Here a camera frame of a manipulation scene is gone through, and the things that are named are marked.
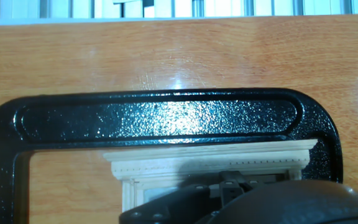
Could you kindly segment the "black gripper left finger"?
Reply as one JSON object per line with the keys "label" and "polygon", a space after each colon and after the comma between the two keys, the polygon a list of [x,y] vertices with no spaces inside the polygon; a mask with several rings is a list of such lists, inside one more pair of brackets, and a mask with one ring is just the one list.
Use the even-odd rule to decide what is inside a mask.
{"label": "black gripper left finger", "polygon": [[218,188],[193,184],[130,209],[120,224],[207,223],[229,202],[246,192],[246,178],[238,171],[219,173]]}

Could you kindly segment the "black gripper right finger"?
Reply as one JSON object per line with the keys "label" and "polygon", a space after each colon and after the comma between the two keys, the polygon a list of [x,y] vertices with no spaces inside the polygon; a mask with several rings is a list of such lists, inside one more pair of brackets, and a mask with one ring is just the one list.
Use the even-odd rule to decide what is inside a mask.
{"label": "black gripper right finger", "polygon": [[248,174],[240,171],[237,173],[237,182],[244,191],[250,191],[265,185],[264,176],[262,174]]}

